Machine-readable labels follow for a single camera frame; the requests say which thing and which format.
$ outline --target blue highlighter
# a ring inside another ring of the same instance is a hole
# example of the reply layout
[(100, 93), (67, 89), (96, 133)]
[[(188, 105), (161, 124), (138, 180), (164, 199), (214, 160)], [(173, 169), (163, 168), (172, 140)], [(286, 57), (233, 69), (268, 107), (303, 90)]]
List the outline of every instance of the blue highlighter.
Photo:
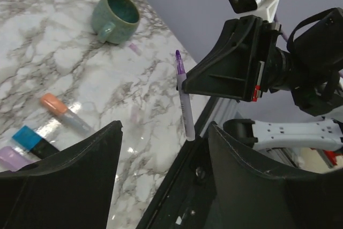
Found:
[(40, 159), (59, 153), (57, 148), (52, 146), (46, 139), (39, 136), (34, 130), (26, 125), (17, 131), (17, 133), (12, 136), (12, 139)]

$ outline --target orange highlighter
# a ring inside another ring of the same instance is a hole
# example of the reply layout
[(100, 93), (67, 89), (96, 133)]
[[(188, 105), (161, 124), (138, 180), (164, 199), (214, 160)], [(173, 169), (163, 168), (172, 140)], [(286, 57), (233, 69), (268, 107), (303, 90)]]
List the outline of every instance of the orange highlighter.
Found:
[(77, 114), (67, 108), (56, 96), (47, 93), (41, 97), (41, 103), (49, 111), (54, 113), (63, 123), (72, 127), (83, 136), (90, 136), (95, 133), (94, 129), (83, 121)]

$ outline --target highlighter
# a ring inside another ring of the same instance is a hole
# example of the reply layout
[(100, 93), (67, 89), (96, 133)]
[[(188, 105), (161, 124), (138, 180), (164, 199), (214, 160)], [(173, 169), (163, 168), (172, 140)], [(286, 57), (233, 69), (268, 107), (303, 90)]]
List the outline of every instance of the highlighter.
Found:
[(10, 146), (5, 146), (0, 149), (0, 165), (10, 171), (18, 171), (31, 163), (30, 160), (20, 155)]
[(46, 139), (39, 136), (34, 130), (26, 125), (17, 131), (17, 133), (12, 136), (12, 139), (40, 159), (59, 153), (57, 148), (52, 146)]
[(40, 101), (43, 106), (54, 113), (63, 123), (74, 128), (79, 134), (88, 137), (95, 133), (92, 127), (51, 93), (42, 96)]

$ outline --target lavender marker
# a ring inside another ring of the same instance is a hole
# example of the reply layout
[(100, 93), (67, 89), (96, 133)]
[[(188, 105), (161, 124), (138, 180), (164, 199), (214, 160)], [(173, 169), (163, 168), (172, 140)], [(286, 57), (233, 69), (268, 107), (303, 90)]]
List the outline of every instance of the lavender marker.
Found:
[(21, 156), (10, 146), (0, 149), (0, 165), (13, 172), (31, 164), (32, 162)]
[(183, 125), (186, 134), (186, 138), (188, 141), (192, 142), (195, 140), (195, 129), (194, 129), (194, 121), (192, 115), (192, 107), (191, 107), (191, 100), (189, 98), (189, 94), (185, 94), (182, 91), (182, 83), (186, 80), (186, 72), (184, 71), (183, 62), (181, 59), (180, 51), (176, 51), (176, 80), (177, 80), (177, 87), (178, 93), (180, 95), (180, 102), (181, 102), (181, 110), (182, 110), (182, 117), (183, 117)]

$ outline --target blue marker cap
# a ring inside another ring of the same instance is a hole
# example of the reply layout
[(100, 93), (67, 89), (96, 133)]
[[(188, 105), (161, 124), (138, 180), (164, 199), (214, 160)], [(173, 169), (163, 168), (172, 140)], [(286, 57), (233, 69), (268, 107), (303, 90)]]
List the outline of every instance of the blue marker cap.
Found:
[(25, 125), (12, 136), (12, 139), (30, 151), (36, 146), (42, 137)]

